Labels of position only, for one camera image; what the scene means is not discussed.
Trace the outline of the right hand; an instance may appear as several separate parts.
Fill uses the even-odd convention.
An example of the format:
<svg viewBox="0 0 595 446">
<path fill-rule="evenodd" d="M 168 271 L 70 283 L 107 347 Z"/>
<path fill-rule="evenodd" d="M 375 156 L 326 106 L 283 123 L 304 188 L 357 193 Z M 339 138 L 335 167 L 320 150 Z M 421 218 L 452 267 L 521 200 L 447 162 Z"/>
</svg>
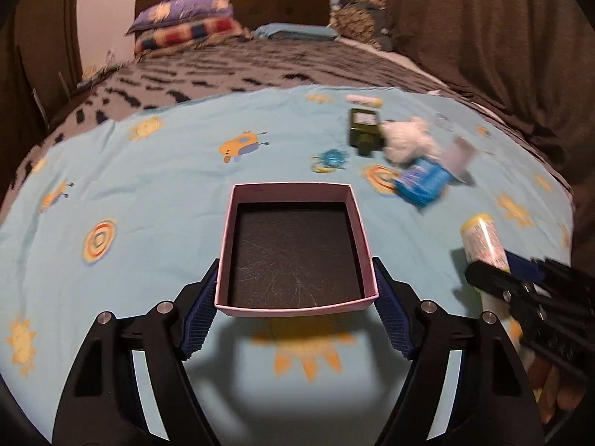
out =
<svg viewBox="0 0 595 446">
<path fill-rule="evenodd" d="M 551 421 L 557 409 L 575 410 L 585 395 L 582 382 L 572 375 L 565 375 L 538 355 L 528 367 L 527 375 L 531 387 L 541 392 L 537 398 L 537 409 L 543 425 Z"/>
</svg>

